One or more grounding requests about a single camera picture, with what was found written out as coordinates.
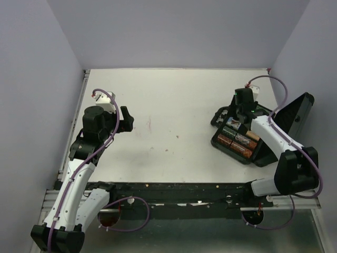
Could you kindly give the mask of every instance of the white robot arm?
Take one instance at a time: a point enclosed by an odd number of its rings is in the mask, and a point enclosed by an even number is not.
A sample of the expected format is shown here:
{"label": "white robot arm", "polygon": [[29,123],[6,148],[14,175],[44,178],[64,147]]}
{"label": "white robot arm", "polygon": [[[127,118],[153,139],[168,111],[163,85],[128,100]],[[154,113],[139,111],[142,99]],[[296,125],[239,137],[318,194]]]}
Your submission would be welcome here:
{"label": "white robot arm", "polygon": [[279,128],[270,115],[256,109],[253,92],[249,88],[235,90],[229,116],[241,122],[239,132],[256,133],[274,152],[277,159],[273,178],[250,182],[249,197],[289,195],[314,189],[319,185],[318,154],[313,147],[304,147]]}
{"label": "white robot arm", "polygon": [[127,108],[121,107],[123,120],[119,120],[114,94],[97,90],[103,93],[94,93],[96,106],[84,111],[83,129],[71,145],[66,177],[52,210],[43,225],[35,225],[32,229],[31,237],[41,250],[79,252],[89,224],[104,206],[116,200],[115,184],[98,182],[78,208],[88,180],[108,142],[113,141],[116,133],[133,130],[134,119]]}

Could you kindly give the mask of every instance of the white enclosure wall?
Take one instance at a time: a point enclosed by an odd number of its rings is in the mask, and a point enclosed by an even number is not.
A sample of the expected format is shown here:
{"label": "white enclosure wall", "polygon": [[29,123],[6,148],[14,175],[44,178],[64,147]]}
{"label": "white enclosure wall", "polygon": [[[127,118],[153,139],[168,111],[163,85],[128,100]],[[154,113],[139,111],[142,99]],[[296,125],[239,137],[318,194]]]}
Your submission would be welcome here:
{"label": "white enclosure wall", "polygon": [[29,252],[83,71],[45,0],[0,8],[0,251]]}
{"label": "white enclosure wall", "polygon": [[[319,199],[330,238],[337,249],[337,2],[311,0],[298,25],[277,58],[272,74],[289,88],[288,102],[308,91],[315,97],[302,133],[303,143],[319,153],[324,190]],[[278,102],[282,87],[274,83]]]}
{"label": "white enclosure wall", "polygon": [[86,69],[271,67],[309,0],[48,0]]}

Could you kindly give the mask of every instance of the black case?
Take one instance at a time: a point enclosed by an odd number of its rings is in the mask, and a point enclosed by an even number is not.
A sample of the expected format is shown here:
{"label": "black case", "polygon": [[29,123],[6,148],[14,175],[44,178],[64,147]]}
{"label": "black case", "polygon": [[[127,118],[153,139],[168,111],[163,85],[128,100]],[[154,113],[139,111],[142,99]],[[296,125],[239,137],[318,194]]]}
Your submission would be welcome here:
{"label": "black case", "polygon": [[[273,117],[273,120],[284,132],[286,132],[291,138],[296,140],[298,139],[302,131],[306,118],[308,117],[308,114],[313,104],[313,95],[305,92],[303,95],[301,95],[293,102],[281,109],[276,114],[276,116]],[[266,114],[269,114],[271,112],[270,109],[267,109],[261,105],[258,105],[258,107],[258,109],[263,109]],[[220,108],[215,113],[211,121],[211,125],[218,128],[215,135],[212,137],[212,145],[243,164],[249,164],[253,162],[255,165],[263,167],[270,163],[276,162],[276,156],[274,155],[272,150],[263,142],[262,139],[256,141],[250,136],[245,135],[244,138],[248,139],[248,141],[257,142],[256,147],[252,149],[248,145],[238,142],[235,139],[236,135],[234,136],[233,134],[231,134],[230,136],[229,134],[224,134],[228,132],[234,133],[234,131],[236,132],[236,134],[238,134],[236,128],[231,127],[227,124],[227,120],[229,119],[229,117],[227,117],[226,111],[228,108],[228,106]],[[232,143],[235,144],[235,146],[241,149],[241,152],[233,150],[232,145],[226,145],[224,144],[224,141],[219,141],[219,139],[224,140],[224,137],[226,139],[230,139]]]}

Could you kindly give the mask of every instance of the white table surface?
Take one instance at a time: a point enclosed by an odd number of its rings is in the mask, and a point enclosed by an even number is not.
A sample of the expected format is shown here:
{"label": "white table surface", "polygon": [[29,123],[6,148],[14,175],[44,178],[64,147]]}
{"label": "white table surface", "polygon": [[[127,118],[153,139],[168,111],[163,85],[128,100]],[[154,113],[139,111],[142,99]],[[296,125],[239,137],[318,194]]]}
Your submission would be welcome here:
{"label": "white table surface", "polygon": [[[95,104],[94,88],[112,91],[135,119],[134,130],[120,133],[104,152],[90,181],[247,182],[274,175],[243,165],[211,145],[210,121],[230,104],[234,90],[266,70],[111,69],[91,70],[75,127],[84,109]],[[259,79],[259,104],[274,109],[269,79]]]}

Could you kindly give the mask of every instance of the orange battery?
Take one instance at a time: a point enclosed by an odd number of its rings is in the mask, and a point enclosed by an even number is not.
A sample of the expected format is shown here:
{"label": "orange battery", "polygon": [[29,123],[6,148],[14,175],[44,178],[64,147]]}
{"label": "orange battery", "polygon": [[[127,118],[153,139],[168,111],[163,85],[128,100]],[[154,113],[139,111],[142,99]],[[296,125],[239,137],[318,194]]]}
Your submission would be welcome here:
{"label": "orange battery", "polygon": [[230,145],[230,148],[242,154],[244,157],[247,157],[247,158],[250,158],[251,155],[253,154],[253,151],[249,150],[248,148],[245,148],[244,146],[236,142],[232,142],[232,144]]}
{"label": "orange battery", "polygon": [[217,136],[218,142],[225,144],[226,146],[229,146],[232,143],[232,140],[230,138],[227,138],[226,136],[219,134]]}

